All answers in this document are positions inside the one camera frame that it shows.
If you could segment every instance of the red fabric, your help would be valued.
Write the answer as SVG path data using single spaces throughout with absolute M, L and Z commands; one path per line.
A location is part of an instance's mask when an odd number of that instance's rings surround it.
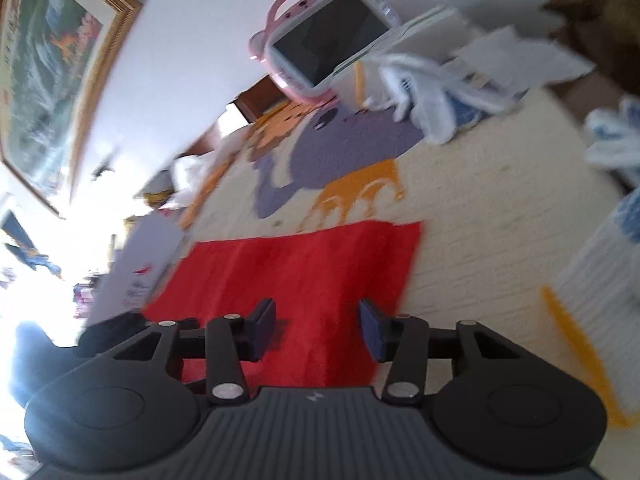
M 419 239 L 419 223 L 366 221 L 199 243 L 145 314 L 154 321 L 194 316 L 204 325 L 232 312 L 246 316 L 270 297 L 276 341 L 259 363 L 242 363 L 250 387 L 367 384 L 376 365 L 358 330 L 358 300 L 395 313 Z M 184 381 L 202 377 L 204 361 L 185 361 Z

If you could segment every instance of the picture frame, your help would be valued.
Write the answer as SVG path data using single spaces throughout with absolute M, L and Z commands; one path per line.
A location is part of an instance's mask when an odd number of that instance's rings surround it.
M 0 0 L 0 158 L 59 217 L 102 88 L 141 6 Z

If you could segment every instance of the paper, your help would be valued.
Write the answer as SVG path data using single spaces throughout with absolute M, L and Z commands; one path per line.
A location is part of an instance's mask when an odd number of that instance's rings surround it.
M 178 210 L 161 209 L 138 220 L 113 269 L 100 284 L 87 326 L 145 306 L 184 238 L 176 225 L 179 218 Z
M 595 67 L 552 41 L 518 38 L 513 27 L 478 38 L 455 54 L 511 96 L 548 83 L 577 79 Z

